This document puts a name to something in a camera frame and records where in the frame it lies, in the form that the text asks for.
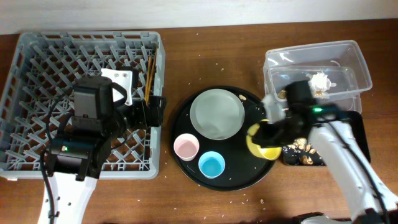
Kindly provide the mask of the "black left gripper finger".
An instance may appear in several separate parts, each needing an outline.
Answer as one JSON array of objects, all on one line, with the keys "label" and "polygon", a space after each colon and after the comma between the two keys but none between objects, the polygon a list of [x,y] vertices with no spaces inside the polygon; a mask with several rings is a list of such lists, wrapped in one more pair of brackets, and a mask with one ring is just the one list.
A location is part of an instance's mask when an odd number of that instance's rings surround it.
[{"label": "black left gripper finger", "polygon": [[159,127],[164,120],[164,113],[159,111],[152,111],[149,114],[148,125],[150,127]]},{"label": "black left gripper finger", "polygon": [[151,110],[157,109],[158,111],[164,111],[166,107],[166,97],[164,96],[150,96],[148,101],[148,107]]}]

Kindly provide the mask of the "nut shell food scraps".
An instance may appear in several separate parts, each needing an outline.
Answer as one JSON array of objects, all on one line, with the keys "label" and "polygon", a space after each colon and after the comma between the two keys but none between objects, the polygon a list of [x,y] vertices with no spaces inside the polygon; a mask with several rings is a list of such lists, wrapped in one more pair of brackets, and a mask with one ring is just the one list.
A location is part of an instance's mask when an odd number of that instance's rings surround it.
[{"label": "nut shell food scraps", "polygon": [[305,138],[298,138],[284,149],[284,161],[292,166],[312,166],[317,150]]}]

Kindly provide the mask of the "yellow bowl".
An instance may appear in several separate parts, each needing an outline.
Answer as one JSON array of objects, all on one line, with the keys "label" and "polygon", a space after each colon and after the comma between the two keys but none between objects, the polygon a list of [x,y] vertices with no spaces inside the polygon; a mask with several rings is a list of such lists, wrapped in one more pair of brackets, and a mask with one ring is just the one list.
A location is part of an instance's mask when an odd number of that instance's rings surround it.
[{"label": "yellow bowl", "polygon": [[282,147],[262,147],[258,144],[253,143],[252,137],[258,131],[260,125],[258,123],[252,125],[246,134],[246,145],[250,151],[250,153],[258,158],[267,159],[270,161],[276,160],[281,152]]}]

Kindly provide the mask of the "gold foil wrapper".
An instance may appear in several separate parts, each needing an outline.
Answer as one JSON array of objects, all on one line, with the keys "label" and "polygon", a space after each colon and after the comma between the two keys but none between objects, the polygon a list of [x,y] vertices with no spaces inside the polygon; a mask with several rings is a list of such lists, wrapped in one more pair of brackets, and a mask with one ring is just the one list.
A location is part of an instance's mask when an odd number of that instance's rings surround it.
[{"label": "gold foil wrapper", "polygon": [[[316,91],[313,95],[314,96],[322,96],[322,95],[325,95],[325,94],[326,94],[326,92],[324,92],[324,91]],[[280,98],[280,99],[286,100],[287,99],[287,92],[285,90],[281,90],[277,94],[277,97]]]}]

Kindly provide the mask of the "white tissue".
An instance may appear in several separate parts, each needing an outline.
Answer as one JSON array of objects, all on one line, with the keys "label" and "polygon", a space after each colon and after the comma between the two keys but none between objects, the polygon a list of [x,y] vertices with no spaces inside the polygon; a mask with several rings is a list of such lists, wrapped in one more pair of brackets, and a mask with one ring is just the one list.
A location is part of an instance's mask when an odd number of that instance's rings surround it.
[{"label": "white tissue", "polygon": [[337,84],[333,83],[323,72],[317,72],[316,74],[306,74],[309,78],[308,84],[312,91],[316,92],[327,92],[330,88],[336,87]]}]

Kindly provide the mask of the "blue cup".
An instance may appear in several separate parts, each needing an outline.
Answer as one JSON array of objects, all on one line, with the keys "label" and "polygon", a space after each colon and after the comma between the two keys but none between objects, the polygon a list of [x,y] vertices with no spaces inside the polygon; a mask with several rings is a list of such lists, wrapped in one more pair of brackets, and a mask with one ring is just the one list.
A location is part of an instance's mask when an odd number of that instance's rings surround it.
[{"label": "blue cup", "polygon": [[201,155],[198,161],[200,172],[208,179],[220,176],[226,167],[224,157],[215,151],[209,151]]}]

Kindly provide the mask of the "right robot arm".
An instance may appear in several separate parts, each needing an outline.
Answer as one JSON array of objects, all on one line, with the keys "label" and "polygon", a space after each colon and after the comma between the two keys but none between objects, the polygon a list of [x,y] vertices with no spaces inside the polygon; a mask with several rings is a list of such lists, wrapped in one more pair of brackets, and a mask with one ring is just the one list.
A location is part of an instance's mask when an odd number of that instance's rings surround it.
[{"label": "right robot arm", "polygon": [[305,138],[320,153],[338,184],[352,223],[397,223],[397,195],[375,173],[360,150],[345,113],[334,103],[321,105],[307,81],[285,87],[288,109],[262,100],[266,118],[252,125],[246,141],[256,157]]}]

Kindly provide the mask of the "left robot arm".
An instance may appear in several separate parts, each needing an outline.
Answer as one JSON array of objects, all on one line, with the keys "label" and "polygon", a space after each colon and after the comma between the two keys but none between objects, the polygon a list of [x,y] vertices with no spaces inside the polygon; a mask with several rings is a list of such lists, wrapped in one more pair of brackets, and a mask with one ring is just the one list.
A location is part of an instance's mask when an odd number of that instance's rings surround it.
[{"label": "left robot arm", "polygon": [[83,77],[72,90],[73,112],[40,154],[45,189],[39,223],[81,223],[111,143],[128,129],[157,128],[164,118],[165,97],[127,106],[126,89],[107,77]]}]

